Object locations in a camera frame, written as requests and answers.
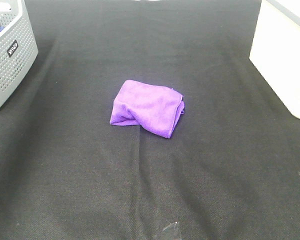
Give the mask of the purple microfibre towel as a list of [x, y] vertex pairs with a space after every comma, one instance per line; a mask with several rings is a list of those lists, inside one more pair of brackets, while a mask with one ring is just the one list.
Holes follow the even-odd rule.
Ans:
[[169, 139], [184, 109], [183, 95], [178, 91], [129, 79], [113, 101], [109, 123], [114, 126], [140, 125]]

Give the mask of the black table cloth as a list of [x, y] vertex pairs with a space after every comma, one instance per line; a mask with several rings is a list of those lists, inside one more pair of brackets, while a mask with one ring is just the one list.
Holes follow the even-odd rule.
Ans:
[[[38, 46], [0, 109], [0, 240], [300, 240], [300, 120], [249, 60], [258, 0], [28, 0]], [[110, 125], [173, 88], [170, 139]]]

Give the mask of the clear tape piece bottom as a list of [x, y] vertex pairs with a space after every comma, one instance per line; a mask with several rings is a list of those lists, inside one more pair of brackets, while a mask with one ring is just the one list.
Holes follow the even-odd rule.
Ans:
[[169, 238], [179, 238], [181, 235], [180, 223], [176, 221], [169, 224], [162, 230], [162, 234]]

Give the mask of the white plastic storage bin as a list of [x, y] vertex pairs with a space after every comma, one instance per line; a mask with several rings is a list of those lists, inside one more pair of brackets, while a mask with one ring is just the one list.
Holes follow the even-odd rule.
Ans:
[[300, 0], [263, 0], [249, 59], [300, 119]]

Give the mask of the grey perforated plastic basket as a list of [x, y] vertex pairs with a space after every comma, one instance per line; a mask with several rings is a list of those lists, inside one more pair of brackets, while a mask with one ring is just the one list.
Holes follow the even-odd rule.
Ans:
[[38, 47], [23, 0], [0, 0], [0, 108], [22, 82]]

